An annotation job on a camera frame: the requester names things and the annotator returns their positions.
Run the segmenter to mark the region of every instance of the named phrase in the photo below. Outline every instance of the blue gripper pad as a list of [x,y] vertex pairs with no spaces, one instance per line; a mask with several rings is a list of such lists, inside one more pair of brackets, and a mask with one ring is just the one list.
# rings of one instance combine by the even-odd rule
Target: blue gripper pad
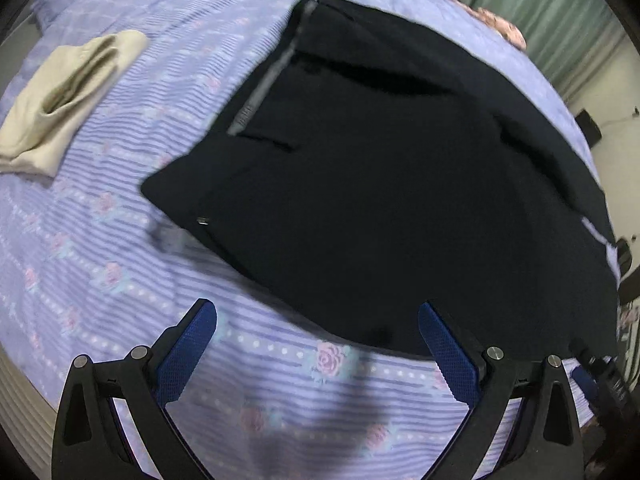
[[584,398],[591,404],[596,404],[598,400],[598,385],[587,370],[581,366],[577,366],[571,372],[571,378],[580,386],[580,389],[584,393]]
[[473,408],[480,400],[478,370],[429,303],[418,310],[418,329],[453,396]]
[[206,301],[156,370],[158,387],[154,394],[161,408],[178,400],[198,361],[216,331],[218,316],[213,303]]

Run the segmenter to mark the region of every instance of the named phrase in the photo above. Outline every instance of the folded beige fabric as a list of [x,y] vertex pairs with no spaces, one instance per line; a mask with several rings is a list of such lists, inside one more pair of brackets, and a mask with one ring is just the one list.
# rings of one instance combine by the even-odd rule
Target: folded beige fabric
[[74,133],[147,45],[142,32],[123,30],[57,47],[0,128],[0,172],[55,176]]

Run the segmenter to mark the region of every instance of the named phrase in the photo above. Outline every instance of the pink pillow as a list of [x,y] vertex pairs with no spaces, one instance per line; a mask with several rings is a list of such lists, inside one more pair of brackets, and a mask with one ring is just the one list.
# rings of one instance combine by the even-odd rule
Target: pink pillow
[[471,14],[474,18],[477,18],[481,22],[483,22],[488,27],[491,27],[498,34],[500,34],[505,40],[511,43],[515,48],[525,51],[527,49],[527,42],[524,40],[524,36],[520,32],[520,29],[513,25],[513,23],[508,22],[504,18],[497,16],[492,13],[490,10],[483,9],[480,7],[478,10],[473,10],[471,7],[466,6],[464,3],[459,0],[453,0],[459,6],[466,10],[469,14]]

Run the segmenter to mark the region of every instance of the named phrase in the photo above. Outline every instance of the black trousers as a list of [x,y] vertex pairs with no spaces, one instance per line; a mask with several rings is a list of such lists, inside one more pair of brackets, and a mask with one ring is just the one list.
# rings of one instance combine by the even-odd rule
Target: black trousers
[[142,193],[304,316],[428,355],[420,304],[483,346],[616,349],[604,196],[507,79],[436,32],[302,0],[192,151]]

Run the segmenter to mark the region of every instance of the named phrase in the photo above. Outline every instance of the bed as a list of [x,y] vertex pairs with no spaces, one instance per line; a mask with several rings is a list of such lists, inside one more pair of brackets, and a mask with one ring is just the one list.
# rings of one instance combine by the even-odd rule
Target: bed
[[[6,354],[0,373],[13,378],[0,388],[0,422],[8,420],[17,433],[26,428],[20,445],[41,478],[53,410],[73,358],[119,359],[136,345],[151,345],[197,298],[216,305],[218,327],[169,411],[218,480],[421,478],[465,416],[466,406],[454,400],[433,362],[323,333],[140,195],[146,176],[203,136],[276,44],[295,1],[34,3],[42,38],[6,88],[0,118],[60,44],[127,28],[151,40],[82,126],[53,181],[0,175]],[[354,1],[427,25],[497,68],[597,178],[586,140],[558,94],[498,34],[449,0]],[[607,249],[616,274],[615,250]],[[575,364],[564,362],[567,371]],[[583,424],[592,414],[573,382],[572,391]],[[477,476],[498,459],[517,407],[512,400]],[[119,408],[141,465],[153,472],[126,407]],[[26,413],[39,415],[27,420]]]

